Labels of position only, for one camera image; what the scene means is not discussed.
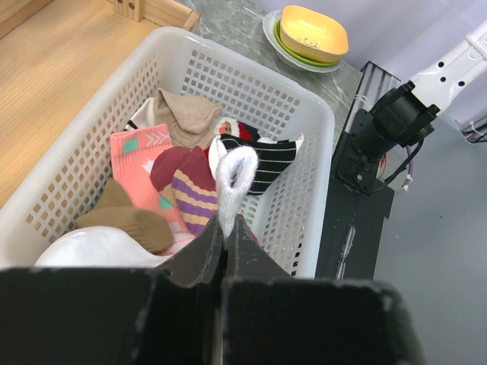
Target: beige sock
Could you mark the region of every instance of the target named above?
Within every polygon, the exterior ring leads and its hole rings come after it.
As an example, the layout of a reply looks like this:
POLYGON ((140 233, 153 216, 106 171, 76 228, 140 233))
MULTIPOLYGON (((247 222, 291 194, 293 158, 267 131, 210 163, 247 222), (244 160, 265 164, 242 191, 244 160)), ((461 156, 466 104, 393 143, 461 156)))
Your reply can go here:
POLYGON ((206 149, 215 137, 210 130, 221 104, 202 96, 174 95, 158 89, 154 97, 154 120, 166 124, 173 146, 206 149))
POLYGON ((97 205, 75 221, 77 228, 107 226, 123 230, 149 252, 169 247, 173 234, 166 220, 154 211, 132 206, 123 187, 109 179, 97 205))

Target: brown sock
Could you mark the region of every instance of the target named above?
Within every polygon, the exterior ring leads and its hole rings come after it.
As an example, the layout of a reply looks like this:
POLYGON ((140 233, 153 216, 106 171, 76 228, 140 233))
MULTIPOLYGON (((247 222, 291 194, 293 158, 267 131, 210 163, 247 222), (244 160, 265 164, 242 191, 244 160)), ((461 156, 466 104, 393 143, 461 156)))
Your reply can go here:
POLYGON ((149 252, 166 249, 173 243, 169 224, 155 211, 134 207, 94 209, 76 220, 78 228, 108 226, 123 230, 149 252))
POLYGON ((149 252, 169 247, 173 234, 166 220, 155 213, 132 206, 123 187, 109 179, 97 205, 75 221, 77 228, 107 226, 123 230, 149 252))
POLYGON ((132 207, 132 202, 123 187, 111 177, 108 179, 100 200, 93 210, 110 207, 132 207))

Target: white plastic basket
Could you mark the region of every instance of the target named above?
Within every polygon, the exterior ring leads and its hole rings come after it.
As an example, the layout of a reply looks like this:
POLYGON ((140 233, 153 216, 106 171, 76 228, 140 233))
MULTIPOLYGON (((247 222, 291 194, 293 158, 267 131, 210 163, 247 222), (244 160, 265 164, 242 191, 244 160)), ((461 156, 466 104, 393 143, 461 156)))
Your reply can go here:
POLYGON ((185 30, 160 28, 113 73, 0 211, 0 268, 35 263, 99 199, 112 171, 110 135, 158 87, 201 94, 224 114, 286 139, 303 132, 296 161, 243 211, 259 244, 287 272, 313 277, 328 189, 335 119, 297 83, 185 30))

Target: gray countertop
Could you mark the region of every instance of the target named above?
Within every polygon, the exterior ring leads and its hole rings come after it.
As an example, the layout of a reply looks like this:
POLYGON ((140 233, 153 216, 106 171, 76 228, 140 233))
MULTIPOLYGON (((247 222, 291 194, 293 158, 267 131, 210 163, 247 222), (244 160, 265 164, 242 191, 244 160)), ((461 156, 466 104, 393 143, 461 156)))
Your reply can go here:
POLYGON ((298 82, 335 113, 334 145, 342 131, 361 72, 346 62, 328 74, 298 71, 275 54, 262 29, 266 12, 252 0, 179 0, 201 14, 199 34, 298 82))

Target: yellow container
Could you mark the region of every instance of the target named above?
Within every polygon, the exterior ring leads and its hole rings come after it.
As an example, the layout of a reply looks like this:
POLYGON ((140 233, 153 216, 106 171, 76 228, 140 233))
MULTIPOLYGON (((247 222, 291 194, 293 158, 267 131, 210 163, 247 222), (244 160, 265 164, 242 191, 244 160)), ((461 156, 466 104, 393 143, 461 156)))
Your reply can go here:
POLYGON ((349 51, 347 32, 338 21, 297 5, 282 10, 281 40, 318 62, 338 62, 349 51))

